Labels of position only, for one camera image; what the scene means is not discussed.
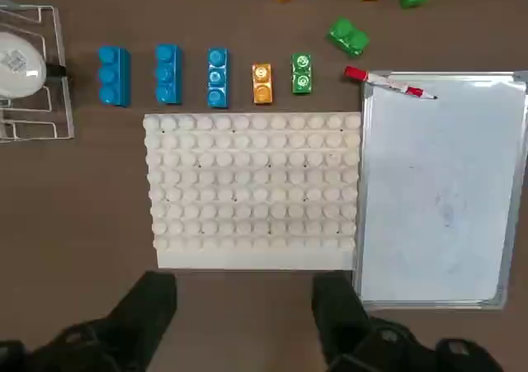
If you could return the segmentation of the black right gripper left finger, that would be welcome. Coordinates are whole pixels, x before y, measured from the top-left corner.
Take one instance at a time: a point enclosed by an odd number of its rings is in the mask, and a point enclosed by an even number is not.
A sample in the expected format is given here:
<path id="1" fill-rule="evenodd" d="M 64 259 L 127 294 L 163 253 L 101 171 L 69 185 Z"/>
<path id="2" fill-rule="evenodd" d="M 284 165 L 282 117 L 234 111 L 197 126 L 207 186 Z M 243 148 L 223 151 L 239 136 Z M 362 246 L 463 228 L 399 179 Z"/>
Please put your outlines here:
<path id="1" fill-rule="evenodd" d="M 174 275 L 147 271 L 104 318 L 65 328 L 28 351 L 1 342 L 2 371 L 145 371 L 177 311 Z"/>

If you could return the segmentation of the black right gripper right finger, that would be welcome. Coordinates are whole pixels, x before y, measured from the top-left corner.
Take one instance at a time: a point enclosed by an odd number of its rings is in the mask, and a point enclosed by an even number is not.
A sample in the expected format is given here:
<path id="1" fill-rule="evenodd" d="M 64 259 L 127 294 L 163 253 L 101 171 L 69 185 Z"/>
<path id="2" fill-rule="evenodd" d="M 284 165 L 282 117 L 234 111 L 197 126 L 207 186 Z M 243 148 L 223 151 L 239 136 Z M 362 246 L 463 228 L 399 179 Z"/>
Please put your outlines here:
<path id="1" fill-rule="evenodd" d="M 343 272 L 312 280 L 313 319 L 328 371 L 502 371 L 474 341 L 443 338 L 423 346 L 404 325 L 371 317 Z"/>

